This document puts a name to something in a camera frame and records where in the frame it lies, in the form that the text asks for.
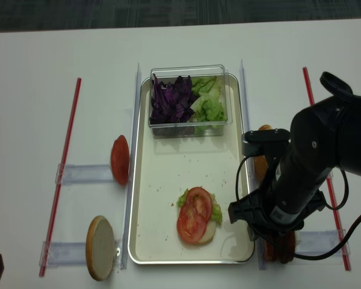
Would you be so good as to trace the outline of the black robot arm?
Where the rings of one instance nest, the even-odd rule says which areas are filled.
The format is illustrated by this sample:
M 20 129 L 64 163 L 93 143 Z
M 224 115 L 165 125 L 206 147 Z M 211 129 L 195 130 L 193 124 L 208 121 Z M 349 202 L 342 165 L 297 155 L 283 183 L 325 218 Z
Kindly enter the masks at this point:
M 361 105 L 327 98 L 297 113 L 288 130 L 245 133 L 242 151 L 264 156 L 268 168 L 256 190 L 229 205 L 230 222 L 263 233 L 301 229 L 324 208 L 319 188 L 332 169 L 361 176 Z

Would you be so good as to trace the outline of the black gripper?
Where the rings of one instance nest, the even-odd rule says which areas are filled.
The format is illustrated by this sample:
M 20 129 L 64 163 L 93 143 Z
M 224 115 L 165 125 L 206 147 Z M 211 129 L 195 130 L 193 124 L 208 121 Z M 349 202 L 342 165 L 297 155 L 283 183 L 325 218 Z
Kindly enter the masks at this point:
M 279 220 L 284 221 L 290 215 L 280 208 L 272 210 L 269 214 L 266 213 L 261 192 L 255 190 L 242 199 L 230 203 L 228 214 L 231 224 L 239 220 L 247 222 L 248 236 L 251 241 L 255 241 L 259 237 L 265 237 L 267 234 L 284 234 L 290 231 L 301 230 L 304 226 L 304 219 L 315 211 L 322 211 L 324 207 L 324 194 L 318 190 L 303 208 L 302 212 L 295 216 L 292 223 L 279 223 Z

